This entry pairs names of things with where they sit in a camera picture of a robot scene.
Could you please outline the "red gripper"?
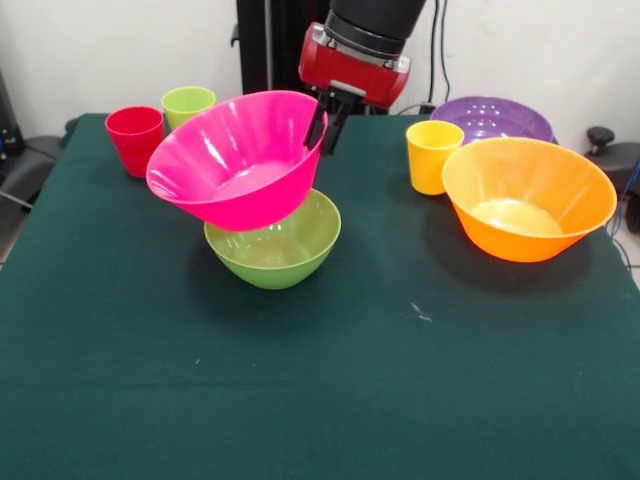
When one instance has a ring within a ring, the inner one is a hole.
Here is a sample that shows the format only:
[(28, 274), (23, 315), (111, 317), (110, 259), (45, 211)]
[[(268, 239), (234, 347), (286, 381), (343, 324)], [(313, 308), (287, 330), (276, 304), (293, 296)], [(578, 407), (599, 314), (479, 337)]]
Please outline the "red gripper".
[[(320, 90), (331, 88), (358, 96), (371, 106), (391, 106), (403, 91), (411, 70), (411, 60), (400, 55), (385, 60), (359, 52), (329, 36), (320, 23), (306, 30), (298, 66), (300, 79)], [(325, 137), (330, 92), (320, 91), (304, 145), (321, 146), (323, 156), (331, 156), (357, 97), (336, 97), (336, 112)]]

